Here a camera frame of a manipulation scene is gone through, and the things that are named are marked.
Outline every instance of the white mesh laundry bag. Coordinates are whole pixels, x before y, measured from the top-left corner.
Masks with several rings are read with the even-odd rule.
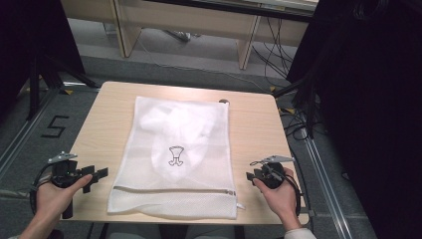
[[[137,97],[108,212],[236,219],[229,104]]]

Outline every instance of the desk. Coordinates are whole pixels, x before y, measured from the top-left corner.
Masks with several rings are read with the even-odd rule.
[[[115,24],[120,53],[129,57],[136,44],[141,28],[190,32],[202,35],[236,39],[239,66],[246,69],[253,42],[274,43],[267,19],[260,16],[218,11],[141,0],[61,0],[69,18]],[[218,4],[236,4],[251,8],[277,9],[283,13],[288,9],[286,1],[275,0],[224,0],[204,1]],[[296,0],[295,6],[312,14],[317,0]],[[272,18],[273,29],[278,29],[278,19]],[[297,47],[308,26],[306,22],[283,20],[281,44]]]
[[[168,220],[141,213],[107,215],[106,204],[112,184],[120,167],[126,141],[132,126],[136,96],[181,101],[230,102],[229,135],[234,181],[238,202],[236,220]],[[79,133],[72,153],[79,157],[78,168],[94,165],[108,167],[108,177],[92,186],[89,194],[78,192],[74,197],[74,217],[71,220],[143,223],[207,223],[207,224],[280,224],[269,209],[261,192],[246,179],[253,171],[250,162],[277,154],[290,156],[289,147],[274,98],[270,95],[238,93],[192,88],[153,86],[108,82],[97,96]],[[291,162],[285,163],[291,169]],[[303,224],[309,218],[302,214]]]

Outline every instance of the metal rail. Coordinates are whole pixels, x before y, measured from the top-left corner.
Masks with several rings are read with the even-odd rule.
[[[303,115],[301,115],[301,118],[303,121],[306,120]],[[305,128],[302,129],[302,135],[308,135],[308,132]],[[308,153],[310,154],[311,161],[316,171],[317,179],[321,185],[323,196],[326,200],[329,212],[331,213],[332,220],[334,221],[334,225],[337,229],[338,235],[340,239],[351,239],[353,237],[350,232],[350,227],[339,205],[334,190],[332,189],[331,182],[329,181],[328,175],[325,171],[325,167],[323,166],[322,160],[319,156],[319,152],[317,151],[316,143],[312,138],[308,137],[305,142],[307,144]]]
[[[54,97],[59,93],[59,89],[49,89],[43,100],[38,112],[30,119],[25,122],[21,130],[16,134],[15,138],[3,152],[0,157],[0,180],[6,173],[7,168],[12,164],[17,155],[22,149],[22,146],[31,136],[32,131],[38,125],[45,109]]]

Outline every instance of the wooden table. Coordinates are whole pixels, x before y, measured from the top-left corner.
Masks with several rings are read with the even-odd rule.
[[[107,200],[120,167],[126,141],[132,126],[136,96],[180,101],[230,102],[229,135],[234,181],[238,202],[246,209],[238,209],[236,220],[167,220],[142,213],[107,215]],[[185,224],[280,224],[261,192],[246,179],[253,172],[250,162],[276,154],[290,156],[289,147],[276,107],[270,95],[178,88],[142,84],[107,82],[75,141],[78,168],[94,165],[108,167],[108,177],[92,186],[89,194],[78,192],[74,197],[74,217],[71,220],[102,222],[144,222]],[[291,162],[284,166],[295,169]],[[302,214],[307,223],[309,217]]]

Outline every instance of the person's right hand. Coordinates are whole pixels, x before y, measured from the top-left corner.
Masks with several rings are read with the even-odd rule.
[[[284,168],[286,175],[293,177],[293,172]],[[292,186],[284,181],[278,188],[268,188],[263,181],[254,178],[255,185],[261,190],[271,210],[276,213],[286,231],[301,228],[302,225],[296,216],[296,195]]]

